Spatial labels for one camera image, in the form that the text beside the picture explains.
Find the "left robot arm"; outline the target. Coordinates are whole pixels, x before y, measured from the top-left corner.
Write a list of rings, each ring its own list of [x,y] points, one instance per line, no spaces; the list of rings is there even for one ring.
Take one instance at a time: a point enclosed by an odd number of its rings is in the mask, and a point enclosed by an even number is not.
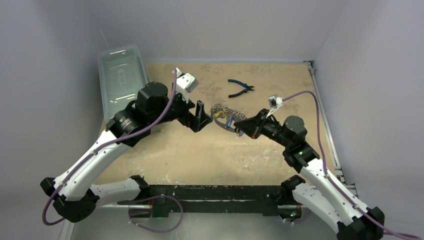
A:
[[[193,132],[212,122],[201,101],[185,99],[181,92],[168,96],[168,88],[150,82],[106,124],[105,130],[89,150],[67,171],[44,178],[40,186],[48,195],[47,206],[53,206],[61,220],[77,223],[96,208],[134,201],[138,205],[149,199],[149,185],[139,176],[96,185],[95,180],[121,155],[149,136],[154,126],[177,120]]]

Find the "metal keyring plate with keys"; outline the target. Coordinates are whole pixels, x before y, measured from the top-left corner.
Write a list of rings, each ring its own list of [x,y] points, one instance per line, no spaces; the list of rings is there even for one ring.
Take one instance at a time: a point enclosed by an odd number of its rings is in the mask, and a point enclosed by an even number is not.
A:
[[[235,133],[238,137],[244,135],[241,130],[237,130],[234,126],[236,122],[247,119],[244,113],[229,108],[227,105],[216,103],[210,108],[210,116],[220,128]]]

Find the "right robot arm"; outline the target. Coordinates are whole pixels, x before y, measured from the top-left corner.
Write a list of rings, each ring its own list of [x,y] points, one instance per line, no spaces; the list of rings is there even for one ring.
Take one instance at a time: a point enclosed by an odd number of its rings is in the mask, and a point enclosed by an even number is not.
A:
[[[385,215],[369,208],[332,174],[325,161],[306,141],[302,118],[291,115],[284,123],[262,109],[256,116],[236,121],[236,132],[257,139],[266,136],[284,146],[287,164],[297,172],[284,181],[280,196],[288,204],[295,201],[310,209],[335,232],[339,240],[380,240],[384,236]]]

